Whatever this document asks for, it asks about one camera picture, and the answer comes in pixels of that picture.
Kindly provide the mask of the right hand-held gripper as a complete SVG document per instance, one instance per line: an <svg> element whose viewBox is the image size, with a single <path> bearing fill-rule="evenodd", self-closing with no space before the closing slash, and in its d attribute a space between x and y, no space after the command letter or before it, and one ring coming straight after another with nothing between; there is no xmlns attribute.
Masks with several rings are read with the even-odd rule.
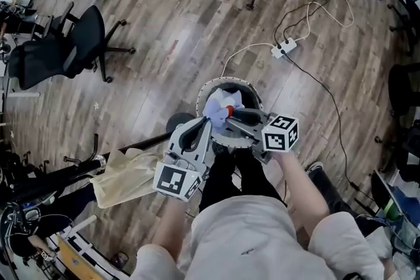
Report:
<svg viewBox="0 0 420 280"><path fill-rule="evenodd" d="M255 139L252 153L262 163L268 163L273 153L289 152L299 139L299 120L288 115L238 108L226 124L232 132Z"/></svg>

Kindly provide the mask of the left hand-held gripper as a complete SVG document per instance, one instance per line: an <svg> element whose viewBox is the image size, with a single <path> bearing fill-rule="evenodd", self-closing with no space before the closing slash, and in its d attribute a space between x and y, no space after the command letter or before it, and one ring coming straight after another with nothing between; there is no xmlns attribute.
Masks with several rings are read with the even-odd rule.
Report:
<svg viewBox="0 0 420 280"><path fill-rule="evenodd" d="M153 189L189 202L207 173L205 156L211 134L212 124L206 117L178 127L170 137L163 159L157 162Z"/></svg>

